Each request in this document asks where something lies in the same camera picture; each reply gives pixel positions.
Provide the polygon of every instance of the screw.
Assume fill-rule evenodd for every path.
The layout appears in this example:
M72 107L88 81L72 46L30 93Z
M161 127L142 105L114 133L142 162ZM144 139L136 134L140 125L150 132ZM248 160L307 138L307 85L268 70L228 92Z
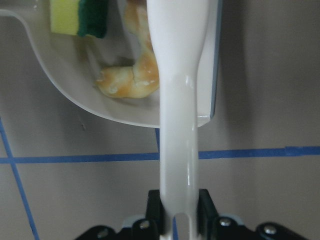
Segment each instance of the screw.
M105 238L106 236L108 236L108 234L109 234L109 230L108 230L108 228L105 228L105 229L101 230L101 231L96 235L96 237L97 237L98 239L102 239L102 238Z
M230 218L223 217L220 219L219 223L221 226L229 227L231 225L231 220L230 220Z
M150 227L150 222L148 220L143 220L142 222L140 222L139 227L140 229L147 229L148 227Z
M277 233L277 229L272 225L264 226L263 230L266 234L270 234L270 235L274 235Z

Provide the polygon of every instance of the blue edge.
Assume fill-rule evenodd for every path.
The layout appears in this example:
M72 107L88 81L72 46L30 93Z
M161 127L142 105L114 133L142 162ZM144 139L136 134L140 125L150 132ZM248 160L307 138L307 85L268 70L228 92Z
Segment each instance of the blue edge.
M217 30L216 30L216 56L218 56L218 46L221 31L221 15L222 15L222 0L218 2L218 15L217 15ZM218 74L218 57L214 59L214 73ZM216 86L212 89L212 102L215 102ZM210 118L213 117L215 112L215 104L212 105ZM34 218L27 200L27 196L19 175L17 164L47 164L47 163L97 163L97 162L125 162L125 161L146 161L146 160L159 160L160 155L160 133L159 129L155 129L156 143L158 152L153 153L132 153L132 154L108 154L108 155L83 155L83 156L44 156L44 157L14 157L9 141L6 136L4 126L0 118L0 134L4 144L7 157L0 157L0 164L10 164L17 187L24 205L24 209L32 230L35 240L40 240L36 228ZM200 151L199 159L230 159L230 158L263 158L263 157L299 157L299 156L316 156L320 155L320 146L287 146L284 148L262 148L262 149L236 149L236 150L216 150L216 151ZM178 240L178 231L176 220L173 220L173 239Z

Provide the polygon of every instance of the white dustpan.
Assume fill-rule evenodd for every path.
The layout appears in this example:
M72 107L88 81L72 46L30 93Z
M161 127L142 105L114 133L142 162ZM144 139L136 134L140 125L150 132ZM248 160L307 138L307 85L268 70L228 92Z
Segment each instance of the white dustpan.
M158 128L158 91L144 99L112 99L102 95L94 85L104 65L120 64L121 59L134 59L139 55L138 41L121 22L126 1L112 0L109 4L113 10L109 11L108 22L116 26L108 28L104 39L51 33L49 0L0 0L0 16L13 16L22 22L45 73L72 102L109 120ZM198 126L209 122L214 113L218 0L210 4L210 20L198 68L197 90L201 93L197 95Z
M162 239L173 239L177 214L198 239L197 72L210 0L148 0L153 50L160 76L160 198L165 211Z

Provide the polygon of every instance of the white brush handle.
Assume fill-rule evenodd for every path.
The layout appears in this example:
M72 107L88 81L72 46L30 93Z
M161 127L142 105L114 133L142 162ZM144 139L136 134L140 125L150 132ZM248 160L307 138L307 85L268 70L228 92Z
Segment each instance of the white brush handle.
M160 198L171 240L172 220L189 218L189 239L198 237L197 71L209 0L148 0L150 35L160 77Z

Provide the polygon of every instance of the green scouring pad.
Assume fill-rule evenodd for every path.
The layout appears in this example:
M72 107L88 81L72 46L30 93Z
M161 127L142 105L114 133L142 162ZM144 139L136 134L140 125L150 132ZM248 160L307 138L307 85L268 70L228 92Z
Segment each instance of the green scouring pad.
M103 38L107 32L108 0L50 0L51 31Z

